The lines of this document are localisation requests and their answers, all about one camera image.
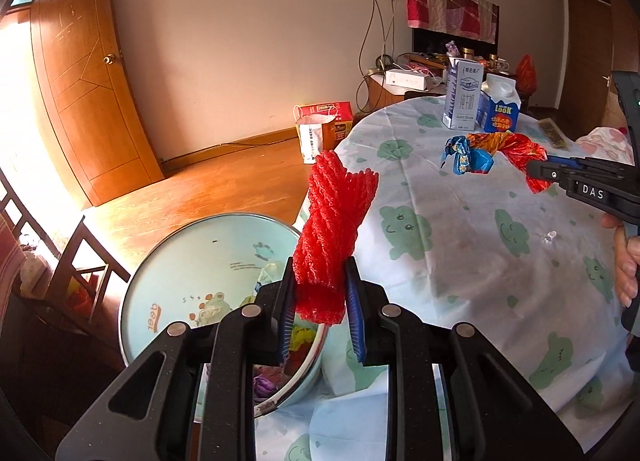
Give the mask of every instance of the doorway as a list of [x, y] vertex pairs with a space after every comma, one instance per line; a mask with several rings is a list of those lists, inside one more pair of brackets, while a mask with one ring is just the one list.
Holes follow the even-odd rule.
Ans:
[[[40, 137], [32, 70], [28, 11], [9, 14], [0, 22], [0, 168], [27, 209], [62, 249], [79, 220], [80, 210], [63, 186]], [[19, 217], [11, 205], [6, 212], [12, 219]]]
[[568, 0], [569, 40], [558, 125], [571, 139], [602, 125], [613, 62], [611, 6]]

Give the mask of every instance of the human hand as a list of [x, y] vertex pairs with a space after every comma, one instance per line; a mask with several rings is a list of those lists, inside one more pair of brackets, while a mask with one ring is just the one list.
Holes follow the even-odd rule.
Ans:
[[616, 295], [623, 306], [631, 306], [631, 300], [638, 295], [636, 269], [640, 264], [640, 237], [627, 240], [625, 227], [620, 219], [611, 214], [602, 216], [604, 228], [615, 228], [613, 246], [616, 263]]

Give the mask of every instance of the bowl rim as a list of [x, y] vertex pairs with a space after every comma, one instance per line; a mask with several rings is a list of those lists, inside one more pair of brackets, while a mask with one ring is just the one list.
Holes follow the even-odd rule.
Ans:
[[[156, 249], [162, 246], [162, 244], [164, 244], [165, 241], [169, 240], [178, 232], [181, 232], [185, 228], [188, 228], [189, 226], [192, 226], [199, 222], [207, 221], [209, 219], [227, 217], [227, 216], [250, 216], [258, 219], [266, 219], [268, 221], [277, 222], [277, 224], [280, 224], [281, 226], [286, 227], [291, 232], [296, 234], [298, 238], [300, 238], [300, 231], [298, 229], [274, 217], [267, 216], [264, 214], [257, 214], [255, 212], [225, 212], [223, 214], [215, 214], [212, 216], [195, 219], [194, 221], [188, 222], [184, 226], [181, 226], [180, 228], [174, 230], [169, 235], [161, 239], [153, 248], [151, 248], [151, 250], [145, 255], [145, 258], [142, 259], [140, 264], [138, 264], [138, 267], [131, 274], [129, 282], [127, 282], [127, 287], [124, 291], [124, 294], [122, 295], [122, 302], [120, 303], [120, 307], [118, 308], [118, 346], [120, 348], [120, 356], [122, 357], [122, 360], [126, 367], [129, 367], [130, 362], [132, 362], [134, 359], [129, 360], [124, 350], [124, 342], [122, 339], [122, 335], [123, 335], [122, 311], [124, 309], [127, 293], [129, 292], [129, 287], [131, 286], [133, 280], [135, 279], [136, 274], [138, 273], [138, 270], [140, 270], [142, 265], [145, 264], [145, 262], [148, 260], [151, 254], [153, 254], [154, 251], [156, 251]], [[322, 347], [324, 346], [324, 342], [326, 340], [326, 336], [328, 335], [328, 332], [329, 332], [329, 326], [325, 326], [324, 324], [318, 325], [318, 329], [316, 330], [316, 337], [314, 338], [314, 341], [311, 344], [311, 348], [309, 349], [309, 352], [306, 354], [306, 357], [302, 362], [302, 364], [300, 365], [300, 367], [298, 368], [298, 370], [277, 393], [275, 393], [273, 396], [266, 399], [265, 401], [258, 403], [257, 405], [254, 405], [254, 418], [262, 415], [266, 415], [266, 414], [269, 414], [270, 412], [275, 411], [279, 406], [281, 406], [287, 400], [289, 396], [291, 396], [291, 394], [293, 394], [296, 391], [296, 389], [306, 379], [306, 376], [313, 370], [315, 365], [319, 362], [320, 353], [322, 351]]]

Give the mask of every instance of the blue wrapper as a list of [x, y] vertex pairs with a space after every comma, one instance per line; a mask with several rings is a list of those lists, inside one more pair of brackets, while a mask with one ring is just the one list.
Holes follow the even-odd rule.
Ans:
[[442, 168], [447, 157], [453, 156], [453, 173], [462, 175], [466, 172], [486, 174], [494, 164], [494, 158], [482, 148], [470, 148], [466, 136], [449, 138], [442, 152]]

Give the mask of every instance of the pink cloth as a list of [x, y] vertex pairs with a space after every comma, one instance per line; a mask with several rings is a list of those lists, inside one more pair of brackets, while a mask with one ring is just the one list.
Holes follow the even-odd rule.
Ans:
[[409, 27], [495, 44], [498, 6], [486, 0], [406, 0]]
[[0, 332], [2, 332], [2, 320], [9, 301], [11, 286], [24, 261], [24, 253], [18, 246], [18, 242], [6, 221], [0, 215]]
[[626, 136], [616, 128], [598, 126], [575, 142], [592, 157], [634, 164], [634, 150]]

